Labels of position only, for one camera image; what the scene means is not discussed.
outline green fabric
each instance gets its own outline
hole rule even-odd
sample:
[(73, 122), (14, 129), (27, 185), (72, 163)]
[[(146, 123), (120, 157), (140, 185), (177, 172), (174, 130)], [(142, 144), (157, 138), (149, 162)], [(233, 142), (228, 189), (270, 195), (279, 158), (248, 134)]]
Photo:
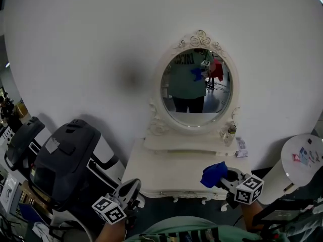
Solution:
[[(189, 233), (194, 230), (205, 230), (218, 227), (219, 239), (221, 242), (242, 242), (243, 238), (249, 240), (260, 240), (259, 234), (250, 233), (243, 229), (220, 225), (217, 226), (215, 223), (208, 220), (192, 217), (192, 216), (178, 216), (174, 218), (169, 218), (161, 222), (156, 223), (149, 229), (143, 232), (145, 238), (153, 239), (154, 241), (159, 240), (159, 235), (157, 234), (169, 234), (176, 233), (178, 237), (178, 232), (188, 231)], [(146, 240), (143, 236), (135, 235), (128, 238), (126, 241), (143, 241)], [(284, 233), (279, 233), (279, 238), (273, 240), (275, 242), (289, 242)]]
[(180, 99), (196, 99), (206, 95), (205, 79), (194, 81), (191, 70), (200, 68), (203, 60), (213, 61), (208, 50), (203, 53), (187, 50), (176, 56), (170, 63), (169, 94)]

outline ornate white mirror frame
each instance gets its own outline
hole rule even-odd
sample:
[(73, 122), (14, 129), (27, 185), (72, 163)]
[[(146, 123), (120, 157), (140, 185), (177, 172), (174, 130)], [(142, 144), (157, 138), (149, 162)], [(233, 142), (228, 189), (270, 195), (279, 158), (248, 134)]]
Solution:
[[(160, 84), (164, 71), (171, 60), (180, 53), (192, 48), (208, 49), (220, 56), (227, 65), (231, 78), (230, 98), (224, 111), (205, 125), (197, 127), (186, 126), (173, 119), (164, 105), (160, 90)], [(153, 97), (150, 102), (153, 117), (148, 127), (145, 146), (149, 149), (160, 149), (159, 146), (155, 148), (155, 146), (152, 146), (151, 143), (156, 144), (156, 139), (162, 140), (163, 136), (171, 135), (174, 137), (174, 133), (176, 133), (175, 136), (185, 136), (186, 139), (188, 135), (215, 136), (216, 133), (218, 135), (218, 131), (222, 127), (228, 123), (231, 123), (232, 121), (236, 121), (235, 118), (238, 109), (237, 103), (239, 97), (239, 86), (239, 76), (236, 66), (229, 54), (222, 48), (222, 46), (219, 45), (218, 42), (210, 38), (203, 30), (195, 31), (190, 35), (185, 35), (184, 38), (182, 38), (162, 56), (156, 68), (153, 82)]]

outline oval mirror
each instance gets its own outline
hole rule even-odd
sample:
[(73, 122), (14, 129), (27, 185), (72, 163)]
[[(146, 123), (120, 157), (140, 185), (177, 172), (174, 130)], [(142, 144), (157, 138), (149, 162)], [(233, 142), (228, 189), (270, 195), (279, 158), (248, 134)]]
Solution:
[(230, 101), (229, 68), (215, 52), (186, 50), (169, 62), (160, 93), (174, 120), (188, 127), (203, 126), (219, 118)]

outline crumpled blue cloth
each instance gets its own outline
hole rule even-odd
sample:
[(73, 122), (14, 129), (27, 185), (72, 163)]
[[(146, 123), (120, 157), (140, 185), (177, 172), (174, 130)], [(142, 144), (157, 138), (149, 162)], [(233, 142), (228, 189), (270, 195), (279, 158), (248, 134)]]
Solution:
[(207, 188), (212, 188), (217, 186), (222, 177), (228, 177), (228, 167), (224, 161), (203, 170), (203, 176), (200, 182)]
[(195, 75), (194, 82), (202, 79), (202, 70), (200, 68), (192, 69), (191, 73)]

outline white wall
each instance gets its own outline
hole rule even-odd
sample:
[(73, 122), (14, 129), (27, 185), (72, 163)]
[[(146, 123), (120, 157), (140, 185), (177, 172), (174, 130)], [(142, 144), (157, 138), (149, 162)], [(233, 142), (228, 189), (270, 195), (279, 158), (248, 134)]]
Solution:
[(10, 67), (0, 71), (0, 79), (5, 91), (8, 92), (8, 96), (14, 100), (14, 104), (18, 103), (21, 100), (21, 96), (12, 76)]
[(82, 116), (130, 155), (150, 112), (153, 71), (169, 46), (203, 29), (233, 58), (239, 134), (254, 169), (309, 133), (323, 108), (323, 9), (318, 0), (6, 0), (12, 72), (50, 131)]

